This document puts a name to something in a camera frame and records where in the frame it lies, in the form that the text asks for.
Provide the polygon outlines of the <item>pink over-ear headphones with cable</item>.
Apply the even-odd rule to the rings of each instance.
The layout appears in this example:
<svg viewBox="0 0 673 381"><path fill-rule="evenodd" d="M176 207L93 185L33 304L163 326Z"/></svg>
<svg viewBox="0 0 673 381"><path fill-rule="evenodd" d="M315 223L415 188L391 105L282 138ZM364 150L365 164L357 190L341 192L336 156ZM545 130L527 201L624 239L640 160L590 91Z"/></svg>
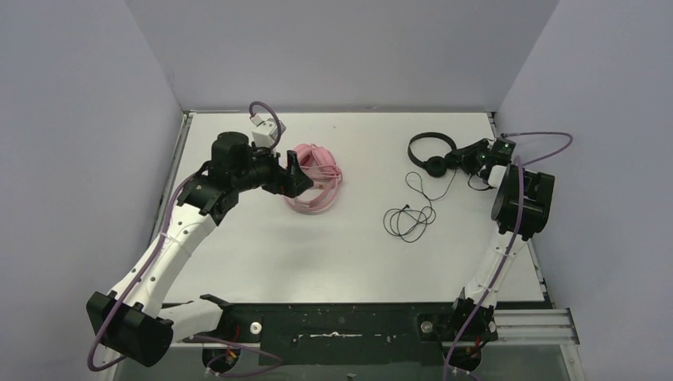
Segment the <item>pink over-ear headphones with cable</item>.
<svg viewBox="0 0 673 381"><path fill-rule="evenodd" d="M343 181L343 172L333 154L317 144L298 144L297 153L303 172L313 181L311 190L320 191L314 198L285 198L286 204L303 214L318 214L326 211L336 200Z"/></svg>

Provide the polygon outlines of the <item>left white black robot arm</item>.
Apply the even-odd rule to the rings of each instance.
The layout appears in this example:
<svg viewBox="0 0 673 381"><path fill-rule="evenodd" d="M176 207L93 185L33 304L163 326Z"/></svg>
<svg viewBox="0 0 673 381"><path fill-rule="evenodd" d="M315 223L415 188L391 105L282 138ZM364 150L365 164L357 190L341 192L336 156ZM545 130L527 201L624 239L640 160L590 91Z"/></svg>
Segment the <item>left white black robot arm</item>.
<svg viewBox="0 0 673 381"><path fill-rule="evenodd" d="M258 147L243 133L217 136L211 157L184 179L167 206L160 232L147 251L110 291L93 293L86 304L95 332L87 356L92 371L123 360L157 364L176 341L210 333L223 339L235 326L230 305L211 294L166 308L172 284L197 247L221 224L245 191L260 188L296 198L313 186L296 152L279 154Z"/></svg>

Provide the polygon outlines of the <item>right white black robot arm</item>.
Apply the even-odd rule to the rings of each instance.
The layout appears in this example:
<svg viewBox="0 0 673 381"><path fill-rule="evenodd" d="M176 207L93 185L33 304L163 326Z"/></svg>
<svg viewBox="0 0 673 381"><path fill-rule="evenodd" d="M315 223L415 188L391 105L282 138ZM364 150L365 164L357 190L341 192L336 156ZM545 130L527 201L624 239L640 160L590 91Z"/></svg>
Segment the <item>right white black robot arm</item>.
<svg viewBox="0 0 673 381"><path fill-rule="evenodd" d="M448 155L469 175L496 190L490 214L495 228L489 247L446 317L448 331L459 339L494 334L491 326L504 279L528 240L548 223L556 177L514 163L515 147L515 142L501 136Z"/></svg>

